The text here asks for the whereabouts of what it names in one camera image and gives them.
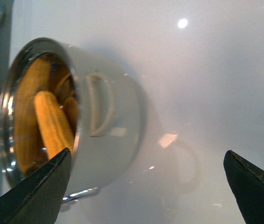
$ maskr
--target metal handle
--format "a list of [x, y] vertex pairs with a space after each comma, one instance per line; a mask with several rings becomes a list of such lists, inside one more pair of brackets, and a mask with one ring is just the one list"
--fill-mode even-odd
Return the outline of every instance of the metal handle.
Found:
[[95, 196], [100, 192], [100, 188], [91, 188], [91, 189], [87, 189], [87, 190], [83, 190], [81, 192], [78, 193], [73, 193], [67, 197], [63, 198], [63, 204], [73, 201], [73, 200], [77, 200], [79, 198], [86, 198], [86, 197], [90, 197], [90, 196]]
[[[90, 96], [90, 136], [104, 136], [114, 120], [115, 97], [113, 88], [109, 77], [101, 73], [88, 74], [86, 80]], [[102, 106], [100, 104], [103, 104], [102, 96], [100, 96], [100, 91], [97, 89], [99, 87], [94, 83], [99, 80], [104, 82], [108, 97], [108, 108], [104, 119], [102, 119], [102, 111], [100, 110]]]

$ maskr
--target yellow corn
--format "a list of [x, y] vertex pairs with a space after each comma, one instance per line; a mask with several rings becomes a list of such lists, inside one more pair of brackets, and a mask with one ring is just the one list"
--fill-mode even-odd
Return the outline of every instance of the yellow corn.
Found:
[[48, 84], [48, 90], [55, 92], [60, 88], [60, 85], [69, 77], [71, 73], [66, 66], [58, 66], [56, 70], [50, 75], [50, 82]]
[[74, 97], [67, 97], [63, 102], [63, 111], [69, 121], [73, 134], [76, 134], [78, 105]]
[[19, 83], [14, 99], [14, 152], [19, 169], [25, 175], [48, 160], [42, 150], [44, 146], [35, 115], [34, 97], [40, 89], [47, 88], [50, 70], [50, 62], [36, 59]]
[[73, 152], [74, 136], [72, 130], [53, 93], [49, 91], [38, 92], [35, 96], [34, 105], [48, 159], [66, 147]]

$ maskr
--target white countertop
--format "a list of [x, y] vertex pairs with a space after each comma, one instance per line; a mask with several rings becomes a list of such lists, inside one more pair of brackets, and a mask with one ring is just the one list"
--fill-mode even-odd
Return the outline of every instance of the white countertop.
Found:
[[38, 37], [117, 62], [148, 101], [129, 169], [56, 223], [244, 224], [223, 158], [264, 169], [264, 1], [16, 0], [11, 60]]

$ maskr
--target stainless steel pot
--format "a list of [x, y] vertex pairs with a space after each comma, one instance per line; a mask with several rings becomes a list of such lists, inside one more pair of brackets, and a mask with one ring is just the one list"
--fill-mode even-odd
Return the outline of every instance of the stainless steel pot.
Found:
[[[37, 60], [49, 63], [48, 78], [44, 77], [44, 68], [40, 68], [36, 70], [35, 81], [25, 81], [28, 70]], [[61, 79], [55, 77], [57, 69], [70, 73], [59, 85], [56, 80]], [[0, 97], [0, 156], [12, 187], [29, 174], [21, 169], [19, 153], [29, 157], [30, 152], [38, 150], [36, 158], [46, 158], [42, 142], [35, 144], [41, 136], [30, 131], [36, 124], [30, 124], [27, 119], [34, 113], [33, 94], [48, 88], [46, 82], [35, 83], [41, 77], [48, 85], [55, 85], [51, 91], [59, 101], [73, 96], [78, 105], [72, 170], [66, 191], [69, 197], [65, 201], [97, 192], [119, 177], [135, 155], [141, 111], [134, 83], [115, 63], [80, 48], [48, 38], [38, 38], [24, 46], [10, 68]], [[24, 97], [26, 88], [31, 95]], [[23, 131], [17, 132], [19, 120]], [[20, 147], [19, 142], [31, 144]], [[33, 169], [29, 171], [33, 172], [46, 161], [33, 160]]]

